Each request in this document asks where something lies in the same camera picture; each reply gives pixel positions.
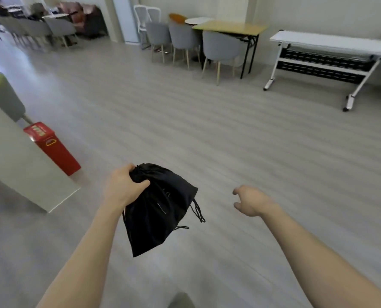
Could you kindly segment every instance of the person's left hand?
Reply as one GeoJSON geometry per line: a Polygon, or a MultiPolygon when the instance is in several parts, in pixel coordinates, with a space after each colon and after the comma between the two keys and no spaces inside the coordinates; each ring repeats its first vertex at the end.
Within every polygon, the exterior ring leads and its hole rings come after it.
{"type": "Polygon", "coordinates": [[[103,206],[122,214],[125,207],[135,201],[151,184],[149,180],[138,184],[133,182],[129,172],[134,168],[135,165],[131,163],[112,172],[106,181],[103,206]]]}

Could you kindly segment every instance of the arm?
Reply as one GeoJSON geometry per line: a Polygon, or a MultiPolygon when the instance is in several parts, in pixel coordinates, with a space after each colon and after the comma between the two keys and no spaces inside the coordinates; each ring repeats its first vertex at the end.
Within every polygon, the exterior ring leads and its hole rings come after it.
{"type": "Polygon", "coordinates": [[[49,286],[38,308],[98,308],[102,299],[113,238],[125,207],[150,182],[137,184],[129,176],[130,164],[112,173],[102,205],[65,266],[49,286]]]}
{"type": "Polygon", "coordinates": [[[241,200],[234,204],[236,209],[247,216],[262,217],[313,307],[381,307],[381,290],[270,197],[248,186],[236,188],[233,194],[241,200]]]}

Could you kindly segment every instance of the person's foot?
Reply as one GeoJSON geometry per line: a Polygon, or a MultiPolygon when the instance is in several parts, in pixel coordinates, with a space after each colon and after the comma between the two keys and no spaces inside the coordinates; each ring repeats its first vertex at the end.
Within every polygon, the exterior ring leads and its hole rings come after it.
{"type": "Polygon", "coordinates": [[[173,297],[168,308],[195,308],[195,305],[188,294],[178,293],[173,297]]]}

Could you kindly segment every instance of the person's right arm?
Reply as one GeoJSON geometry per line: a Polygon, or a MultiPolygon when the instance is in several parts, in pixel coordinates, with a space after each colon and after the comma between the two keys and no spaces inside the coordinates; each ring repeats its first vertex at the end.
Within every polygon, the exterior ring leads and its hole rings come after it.
{"type": "Polygon", "coordinates": [[[260,216],[278,241],[296,279],[315,308],[381,308],[381,290],[340,255],[293,220],[256,188],[234,189],[234,207],[260,216]]]}

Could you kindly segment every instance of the orange chair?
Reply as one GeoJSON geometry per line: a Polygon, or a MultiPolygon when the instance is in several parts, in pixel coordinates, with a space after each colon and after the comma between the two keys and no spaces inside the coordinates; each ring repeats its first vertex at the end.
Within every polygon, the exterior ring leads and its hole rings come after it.
{"type": "Polygon", "coordinates": [[[175,14],[175,13],[170,13],[169,18],[177,24],[184,24],[185,20],[188,19],[187,17],[185,17],[181,14],[175,14]]]}

